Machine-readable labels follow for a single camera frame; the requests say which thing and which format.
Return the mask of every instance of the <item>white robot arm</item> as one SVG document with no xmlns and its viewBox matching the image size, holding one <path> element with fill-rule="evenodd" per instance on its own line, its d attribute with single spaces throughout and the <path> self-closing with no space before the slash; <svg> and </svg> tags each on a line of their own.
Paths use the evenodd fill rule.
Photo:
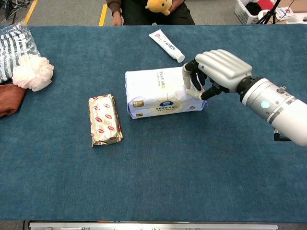
<svg viewBox="0 0 307 230">
<path fill-rule="evenodd" d="M 221 92 L 236 92 L 240 101 L 286 135 L 294 143 L 307 147 L 307 104 L 266 78 L 253 78 L 252 66 L 228 51 L 218 49 L 198 54 L 183 66 L 187 93 L 207 100 Z M 212 87 L 204 90 L 206 78 Z M 198 90 L 190 89 L 191 82 Z"/>
</svg>

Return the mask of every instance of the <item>stuffed animal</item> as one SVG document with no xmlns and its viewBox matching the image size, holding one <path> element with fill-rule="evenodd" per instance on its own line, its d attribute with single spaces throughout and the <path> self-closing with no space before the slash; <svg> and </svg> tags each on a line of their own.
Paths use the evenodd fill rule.
<svg viewBox="0 0 307 230">
<path fill-rule="evenodd" d="M 146 9 L 154 13 L 162 13 L 166 16 L 170 14 L 169 9 L 172 6 L 172 0 L 148 0 Z"/>
</svg>

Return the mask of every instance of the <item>tissue package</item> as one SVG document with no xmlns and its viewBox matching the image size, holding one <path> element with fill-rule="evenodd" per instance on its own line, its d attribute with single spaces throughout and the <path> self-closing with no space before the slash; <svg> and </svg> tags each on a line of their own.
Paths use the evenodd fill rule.
<svg viewBox="0 0 307 230">
<path fill-rule="evenodd" d="M 110 145 L 122 140 L 118 114 L 111 94 L 92 97 L 88 101 L 92 147 Z"/>
<path fill-rule="evenodd" d="M 199 111 L 206 105 L 186 93 L 182 67 L 129 71 L 125 79 L 127 108 L 133 119 Z"/>
</svg>

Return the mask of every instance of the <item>floor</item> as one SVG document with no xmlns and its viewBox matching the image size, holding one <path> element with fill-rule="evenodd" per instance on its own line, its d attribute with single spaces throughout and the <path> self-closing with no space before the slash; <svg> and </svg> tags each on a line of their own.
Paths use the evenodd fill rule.
<svg viewBox="0 0 307 230">
<path fill-rule="evenodd" d="M 105 3 L 105 0 L 31 0 L 27 9 L 17 12 L 14 22 L 25 20 L 28 25 L 36 26 L 110 26 L 112 15 L 104 6 Z M 197 25 L 241 24 L 234 14 L 235 3 L 236 0 L 186 1 Z M 13 20 L 13 18 L 4 20 L 4 10 L 0 11 L 0 19 L 1 25 L 10 25 Z M 278 224 L 278 227 L 280 230 L 307 230 L 307 224 Z M 0 230 L 21 229 L 23 229 L 22 221 L 0 221 Z"/>
</svg>

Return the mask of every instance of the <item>snack wrapper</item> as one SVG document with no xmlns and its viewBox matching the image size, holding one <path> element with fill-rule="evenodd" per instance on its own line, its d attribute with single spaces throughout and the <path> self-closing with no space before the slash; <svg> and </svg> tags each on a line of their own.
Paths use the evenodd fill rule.
<svg viewBox="0 0 307 230">
<path fill-rule="evenodd" d="M 92 147 L 114 144 L 123 139 L 114 98 L 111 94 L 90 98 L 88 108 Z"/>
</svg>

